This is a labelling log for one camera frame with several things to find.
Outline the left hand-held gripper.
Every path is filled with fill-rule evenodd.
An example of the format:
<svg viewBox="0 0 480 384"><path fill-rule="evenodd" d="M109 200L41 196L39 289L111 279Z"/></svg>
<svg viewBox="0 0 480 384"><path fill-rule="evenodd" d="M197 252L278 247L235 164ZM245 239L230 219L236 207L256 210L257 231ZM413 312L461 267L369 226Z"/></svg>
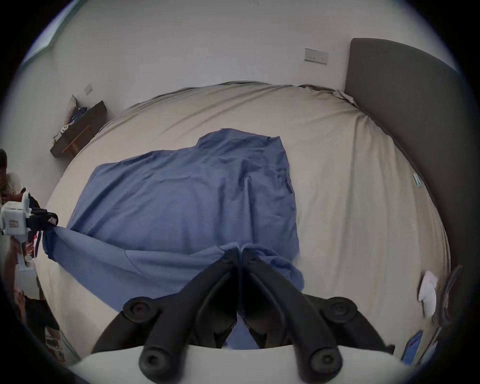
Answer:
<svg viewBox="0 0 480 384"><path fill-rule="evenodd" d="M2 235L27 236L30 232L50 229L58 225L56 213L40 208L38 201L25 190L20 201L1 205L0 229Z"/></svg>

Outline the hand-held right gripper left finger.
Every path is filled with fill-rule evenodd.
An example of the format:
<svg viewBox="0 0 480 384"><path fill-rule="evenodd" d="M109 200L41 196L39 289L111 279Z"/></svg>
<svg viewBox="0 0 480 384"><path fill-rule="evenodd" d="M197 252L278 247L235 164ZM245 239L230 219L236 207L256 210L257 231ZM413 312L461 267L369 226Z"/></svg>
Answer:
<svg viewBox="0 0 480 384"><path fill-rule="evenodd" d="M110 322L92 353L142 346L138 366L151 381L178 376L189 344L220 349L237 324L238 249L229 249L181 291L134 297Z"/></svg>

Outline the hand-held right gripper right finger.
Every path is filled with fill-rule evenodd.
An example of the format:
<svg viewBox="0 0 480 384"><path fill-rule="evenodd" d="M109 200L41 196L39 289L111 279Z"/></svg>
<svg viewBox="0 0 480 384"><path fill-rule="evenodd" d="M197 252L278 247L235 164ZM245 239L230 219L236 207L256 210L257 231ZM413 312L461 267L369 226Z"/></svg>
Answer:
<svg viewBox="0 0 480 384"><path fill-rule="evenodd" d="M241 264L241 315L261 349L293 345L303 381L330 381L343 367L339 346L393 355L356 304L345 297L305 295L245 249Z"/></svg>

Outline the person's left hand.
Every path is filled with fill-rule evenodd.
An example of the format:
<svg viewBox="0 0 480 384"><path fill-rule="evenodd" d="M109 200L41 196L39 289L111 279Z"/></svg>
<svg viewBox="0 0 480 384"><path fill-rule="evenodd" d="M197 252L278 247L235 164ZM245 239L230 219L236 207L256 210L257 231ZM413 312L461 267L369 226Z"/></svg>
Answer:
<svg viewBox="0 0 480 384"><path fill-rule="evenodd" d="M35 246L33 242L20 243L14 236L9 237L9 249L7 253L7 261L15 265L28 266L30 260L35 254Z"/></svg>

